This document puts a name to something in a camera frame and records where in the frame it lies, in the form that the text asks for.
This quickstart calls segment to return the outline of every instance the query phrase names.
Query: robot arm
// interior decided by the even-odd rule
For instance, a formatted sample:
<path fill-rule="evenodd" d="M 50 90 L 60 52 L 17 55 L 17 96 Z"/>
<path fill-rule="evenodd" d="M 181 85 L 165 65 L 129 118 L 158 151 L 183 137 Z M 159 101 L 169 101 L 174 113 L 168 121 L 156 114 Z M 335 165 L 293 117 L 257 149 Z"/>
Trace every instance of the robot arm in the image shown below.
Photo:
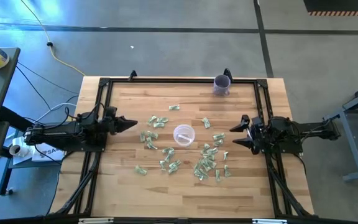
<path fill-rule="evenodd" d="M 137 124 L 137 121 L 116 117 L 117 108 L 107 107 L 106 115 L 98 121 L 94 112 L 79 114 L 76 121 L 59 125 L 35 124 L 27 129 L 24 142 L 33 146 L 47 143 L 64 151 L 101 152 L 104 151 L 107 133 L 121 133 Z"/>

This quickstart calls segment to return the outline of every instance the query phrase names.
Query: black metal frame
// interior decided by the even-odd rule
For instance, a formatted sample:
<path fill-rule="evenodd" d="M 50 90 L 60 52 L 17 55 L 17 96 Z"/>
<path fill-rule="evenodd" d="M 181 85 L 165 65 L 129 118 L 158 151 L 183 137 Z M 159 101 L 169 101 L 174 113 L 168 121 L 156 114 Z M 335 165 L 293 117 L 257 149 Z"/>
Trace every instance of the black metal frame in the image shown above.
<path fill-rule="evenodd" d="M 273 109 L 270 101 L 269 88 L 267 85 L 266 79 L 233 79 L 230 71 L 225 69 L 224 75 L 227 75 L 232 83 L 237 84 L 252 84 L 255 92 L 255 100 L 257 104 L 258 116 L 264 122 L 264 109 L 262 107 L 261 100 L 261 92 L 262 89 L 264 93 L 264 98 L 266 102 L 266 109 L 268 118 L 273 118 Z M 137 74 L 135 71 L 132 71 L 129 78 L 121 77 L 121 78 L 100 78 L 99 80 L 99 88 L 96 95 L 95 104 L 97 105 L 96 111 L 99 111 L 99 103 L 101 102 L 101 96 L 103 90 L 107 87 L 107 95 L 106 100 L 104 102 L 105 106 L 110 105 L 112 88 L 114 83 L 213 83 L 213 78 L 136 78 Z M 267 174 L 270 184 L 270 193 L 272 196 L 272 205 L 273 212 L 275 217 L 269 218 L 269 220 L 286 220 L 287 223 L 302 223 L 302 224 L 315 224 L 315 223 L 336 223 L 336 224 L 351 224 L 358 222 L 344 221 L 344 220 L 332 220 L 326 218 L 319 218 L 315 215 L 310 215 L 306 211 L 302 211 L 301 213 L 297 212 L 299 216 L 292 215 L 292 205 L 299 204 L 294 196 L 291 194 L 287 187 L 287 183 L 285 181 L 285 173 L 282 162 L 282 157 L 280 153 L 275 153 L 275 158 L 277 160 L 277 170 L 274 168 L 272 161 L 272 154 L 264 153 L 266 165 L 267 165 Z M 94 169 L 89 170 L 89 161 L 91 157 L 91 152 L 86 152 L 83 167 L 80 176 L 80 186 L 75 190 L 75 193 L 71 196 L 71 200 L 69 200 L 62 209 L 60 209 L 57 213 L 49 214 L 45 217 L 30 217 L 30 218 L 16 218 L 10 220 L 0 220 L 0 223 L 39 223 L 42 221 L 43 223 L 78 223 L 80 218 L 91 218 L 91 211 L 93 206 L 94 193 L 96 190 L 96 180 L 98 177 L 98 167 L 101 159 L 101 153 L 95 152 L 94 162 L 91 167 Z M 87 183 L 90 181 L 90 187 L 88 192 L 88 199 L 86 203 L 86 207 L 84 212 L 80 212 L 81 210 L 81 202 L 83 197 L 83 190 Z M 283 190 L 283 201 L 285 205 L 285 213 L 282 213 L 279 204 L 278 204 L 278 196 L 276 183 Z M 68 214 L 71 207 L 74 205 L 73 214 Z M 110 221 L 114 220 L 114 223 L 138 223 L 138 224 L 151 224 L 156 222 L 168 222 L 168 223 L 177 223 L 177 224 L 191 224 L 191 223 L 262 223 L 257 219 L 253 218 L 141 218 L 141 217 L 114 217 L 114 218 L 106 218 Z"/>
<path fill-rule="evenodd" d="M 272 104 L 270 101 L 269 88 L 268 88 L 266 79 L 233 79 L 231 72 L 228 68 L 226 68 L 224 70 L 223 74 L 228 76 L 231 79 L 231 83 L 252 84 L 254 86 L 254 93 L 255 93 L 255 100 L 256 100 L 256 104 L 257 104 L 258 116 L 264 122 L 264 109 L 262 107 L 262 100 L 260 97 L 260 95 L 261 95 L 260 89 L 262 89 L 262 91 L 264 93 L 268 118 L 269 119 L 273 118 L 273 109 L 272 109 Z M 147 78 L 147 77 L 136 78 L 136 77 L 137 77 L 136 71 L 132 71 L 129 78 L 126 78 L 126 77 L 100 78 L 99 88 L 98 88 L 98 93 L 96 95 L 95 104 L 99 105 L 99 103 L 101 102 L 101 95 L 102 95 L 103 89 L 105 87 L 107 87 L 107 95 L 106 95 L 106 100 L 105 100 L 104 104 L 105 104 L 105 106 L 110 105 L 112 86 L 114 85 L 114 83 L 213 83 L 214 82 L 213 78 L 185 79 L 185 78 Z M 81 176 L 80 176 L 80 182 L 84 179 L 85 173 L 88 170 L 90 155 L 91 155 L 90 152 L 85 153 L 83 168 L 82 168 Z M 278 175 L 281 178 L 282 183 L 285 184 L 285 186 L 286 186 L 287 183 L 285 180 L 284 166 L 283 166 L 281 154 L 277 153 L 275 155 L 275 157 L 277 158 Z M 269 164 L 269 162 L 272 162 L 272 155 L 265 154 L 265 159 L 266 159 L 266 163 Z M 270 193 L 272 195 L 273 210 L 274 210 L 275 217 L 278 217 L 279 215 L 283 215 L 283 213 L 281 212 L 279 204 L 278 204 L 275 178 L 269 171 L 267 171 L 267 173 L 268 173 L 268 179 L 269 179 L 269 184 L 270 184 Z M 91 183 L 90 183 L 88 201 L 86 203 L 86 208 L 85 208 L 83 214 L 88 214 L 88 215 L 91 214 L 94 191 L 96 188 L 96 179 L 97 179 L 97 171 L 96 171 L 95 175 L 93 176 Z M 284 205 L 285 205 L 285 214 L 292 215 L 292 209 L 291 209 L 289 199 L 284 194 L 284 192 L 283 192 L 283 199 L 284 199 Z M 75 203 L 74 214 L 80 214 L 81 202 L 82 202 L 82 194 L 78 197 L 78 200 Z"/>

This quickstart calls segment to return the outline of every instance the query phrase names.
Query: white cable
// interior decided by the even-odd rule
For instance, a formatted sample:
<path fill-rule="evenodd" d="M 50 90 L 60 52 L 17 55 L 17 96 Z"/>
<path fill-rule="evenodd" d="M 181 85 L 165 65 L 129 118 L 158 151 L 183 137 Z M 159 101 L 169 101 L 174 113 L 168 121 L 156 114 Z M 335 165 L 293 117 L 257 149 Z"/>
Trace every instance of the white cable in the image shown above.
<path fill-rule="evenodd" d="M 73 103 L 60 103 L 56 106 L 54 106 L 53 108 L 51 108 L 48 112 L 46 112 L 44 115 L 42 115 L 40 118 L 36 119 L 36 121 L 41 120 L 44 116 L 46 116 L 47 114 L 49 114 L 51 111 L 53 111 L 56 107 L 62 106 L 62 105 L 71 105 L 71 106 L 77 106 Z"/>

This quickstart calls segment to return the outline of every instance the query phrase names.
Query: metal stand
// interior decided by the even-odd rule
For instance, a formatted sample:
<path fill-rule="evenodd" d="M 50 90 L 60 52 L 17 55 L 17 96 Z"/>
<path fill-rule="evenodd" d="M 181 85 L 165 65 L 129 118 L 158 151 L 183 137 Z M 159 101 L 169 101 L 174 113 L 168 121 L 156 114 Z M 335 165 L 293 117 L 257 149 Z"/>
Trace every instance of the metal stand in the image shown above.
<path fill-rule="evenodd" d="M 358 113 L 358 97 L 354 98 L 350 102 L 346 103 L 339 109 L 336 113 L 331 114 L 329 116 L 325 116 L 324 119 L 335 119 L 339 118 L 343 124 L 343 128 L 345 130 L 346 138 L 349 142 L 349 146 L 351 147 L 351 151 L 356 162 L 356 166 L 358 169 L 358 149 L 356 142 L 354 140 L 354 135 L 352 133 L 351 127 L 349 122 L 347 121 L 347 114 L 348 113 Z M 343 177 L 344 181 L 356 180 L 358 179 L 358 172 L 354 172 Z"/>

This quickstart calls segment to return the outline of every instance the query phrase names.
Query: wire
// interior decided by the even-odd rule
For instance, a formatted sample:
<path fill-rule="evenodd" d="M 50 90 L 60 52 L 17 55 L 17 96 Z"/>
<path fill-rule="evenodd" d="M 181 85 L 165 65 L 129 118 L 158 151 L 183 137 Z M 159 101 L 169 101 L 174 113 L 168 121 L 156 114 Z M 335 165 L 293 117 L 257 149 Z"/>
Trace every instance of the wire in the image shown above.
<path fill-rule="evenodd" d="M 57 185 L 59 184 L 59 178 L 60 178 L 60 169 L 59 169 L 59 172 L 57 172 L 57 182 L 56 182 L 56 187 L 55 187 L 55 194 L 53 195 L 53 199 L 52 199 L 52 201 L 50 202 L 50 206 L 49 206 L 47 215 L 49 214 L 50 209 L 52 208 L 52 203 L 53 203 L 53 201 L 55 200 L 55 197 L 56 197 Z"/>
<path fill-rule="evenodd" d="M 296 155 L 296 154 L 294 154 L 294 156 L 297 157 L 301 161 L 301 163 L 303 164 L 303 169 L 305 170 L 305 175 L 307 175 L 306 174 L 306 166 L 305 166 L 305 162 L 303 162 L 303 159 L 300 156 Z"/>
<path fill-rule="evenodd" d="M 66 100 L 66 103 L 68 103 L 70 100 L 72 100 L 72 99 L 74 99 L 76 97 L 78 97 L 78 95 L 70 97 L 68 100 Z M 51 111 L 59 110 L 62 106 L 64 106 L 64 105 L 60 105 L 58 108 L 52 109 Z"/>
<path fill-rule="evenodd" d="M 61 125 L 63 125 L 63 124 L 66 122 L 67 118 L 68 118 L 68 116 L 67 116 L 67 114 L 66 114 L 66 118 L 65 118 L 60 124 L 54 125 L 54 126 L 52 126 L 52 127 L 44 128 L 44 130 L 51 130 L 51 129 L 53 129 L 53 128 L 58 128 L 58 127 L 60 127 Z"/>
<path fill-rule="evenodd" d="M 44 124 L 44 123 L 42 123 L 42 122 L 39 122 L 39 121 L 36 121 L 36 120 L 34 120 L 34 119 L 32 119 L 32 118 L 28 118 L 28 117 L 23 117 L 23 118 L 29 119 L 29 120 L 31 120 L 31 121 L 33 121 L 33 122 L 35 122 L 35 123 L 39 123 L 39 124 L 42 124 L 42 125 L 46 125 L 46 124 Z"/>
<path fill-rule="evenodd" d="M 68 109 L 67 106 L 66 106 L 66 108 L 65 108 L 65 113 L 66 113 L 66 115 L 67 115 L 68 117 L 70 117 L 71 119 L 77 119 L 77 117 L 74 117 L 74 116 L 70 115 L 70 110 Z"/>
<path fill-rule="evenodd" d="M 301 144 L 303 144 L 303 142 L 306 140 L 306 138 L 307 138 L 313 131 L 315 131 L 315 130 L 317 130 L 317 129 L 319 129 L 319 128 L 322 128 L 322 127 L 326 126 L 327 124 L 320 125 L 320 126 L 317 126 L 317 127 L 313 128 L 313 129 L 311 129 L 311 130 L 309 131 L 309 133 L 306 134 L 306 135 L 303 137 L 303 139 L 301 140 Z"/>
<path fill-rule="evenodd" d="M 16 66 L 16 68 L 21 72 L 21 74 L 24 76 L 24 78 L 30 83 L 30 85 L 32 86 L 32 88 L 37 92 L 37 94 L 43 99 L 43 101 L 45 102 L 45 104 L 48 106 L 48 109 L 50 109 L 50 106 L 48 104 L 48 102 L 45 100 L 44 97 L 42 97 L 42 95 L 38 92 L 38 90 L 33 86 L 33 84 L 30 82 L 30 80 L 27 78 L 26 75 L 24 75 L 24 73 L 22 72 L 22 70 Z"/>
<path fill-rule="evenodd" d="M 62 165 L 60 162 L 56 161 L 55 159 L 52 159 L 50 156 L 48 156 L 48 155 L 42 153 L 40 150 L 38 150 L 38 149 L 37 149 L 37 145 L 34 145 L 34 148 L 35 148 L 35 150 L 37 150 L 37 152 L 39 152 L 41 155 L 48 157 L 51 161 L 54 161 L 54 162 L 56 162 L 56 163 L 59 164 L 59 165 Z"/>
<path fill-rule="evenodd" d="M 89 118 L 89 116 L 91 116 L 92 112 L 95 111 L 95 109 L 96 109 L 96 107 L 97 107 L 98 105 L 102 105 L 103 109 L 106 109 L 102 103 L 98 103 L 98 104 L 96 104 L 96 105 L 94 106 L 94 108 L 91 110 L 91 112 L 89 112 L 89 114 L 88 114 L 86 117 L 82 118 L 82 119 Z"/>
<path fill-rule="evenodd" d="M 39 121 L 39 120 L 41 120 L 42 118 L 44 118 L 44 117 L 45 117 L 46 115 L 48 115 L 50 112 L 57 110 L 56 108 L 57 108 L 58 106 L 63 106 L 63 105 L 77 106 L 77 105 L 72 104 L 72 103 L 60 103 L 60 104 L 54 106 L 51 110 L 47 111 L 47 112 L 46 112 L 44 115 L 42 115 L 40 118 L 38 118 L 37 121 Z"/>
<path fill-rule="evenodd" d="M 29 69 L 27 66 L 23 65 L 22 63 L 20 63 L 20 62 L 17 62 L 17 63 L 18 63 L 19 65 L 22 65 L 23 67 L 25 67 L 28 71 L 34 73 L 34 75 L 37 75 L 38 77 L 42 78 L 43 80 L 49 82 L 50 84 L 52 84 L 52 85 L 54 85 L 54 86 L 57 86 L 57 87 L 61 88 L 62 90 L 66 90 L 66 91 L 68 91 L 68 92 L 70 92 L 70 93 L 74 93 L 74 94 L 78 95 L 78 93 L 76 93 L 76 92 L 74 92 L 74 91 L 67 90 L 67 89 L 64 88 L 64 87 L 61 87 L 60 85 L 57 85 L 56 83 L 53 83 L 53 82 L 47 80 L 46 78 L 44 78 L 43 76 L 37 74 L 35 71 Z"/>
<path fill-rule="evenodd" d="M 77 69 L 76 67 L 74 67 L 74 66 L 72 66 L 72 65 L 70 65 L 70 64 L 68 64 L 68 63 L 66 63 L 66 62 L 64 62 L 64 61 L 62 61 L 62 60 L 60 60 L 59 58 L 57 58 L 57 57 L 55 56 L 55 54 L 54 54 L 54 52 L 53 52 L 53 50 L 52 50 L 53 44 L 52 44 L 52 42 L 50 41 L 48 32 L 47 32 L 47 30 L 45 29 L 44 25 L 42 25 L 41 21 L 38 19 L 38 17 L 35 15 L 35 13 L 30 9 L 30 7 L 29 7 L 23 0 L 21 0 L 21 1 L 22 1 L 22 3 L 26 6 L 26 8 L 33 14 L 33 16 L 38 20 L 38 23 L 40 24 L 40 26 L 41 26 L 42 29 L 44 30 L 45 35 L 47 36 L 47 39 L 48 39 L 47 46 L 49 47 L 49 50 L 50 50 L 50 53 L 52 54 L 52 57 L 53 57 L 56 61 L 58 61 L 58 62 L 60 62 L 60 63 L 62 63 L 62 64 L 64 64 L 64 65 L 66 65 L 67 67 L 70 67 L 70 68 L 76 70 L 77 72 L 79 72 L 79 73 L 82 74 L 83 76 L 86 76 L 85 73 L 81 72 L 81 70 L 79 70 L 79 69 Z"/>

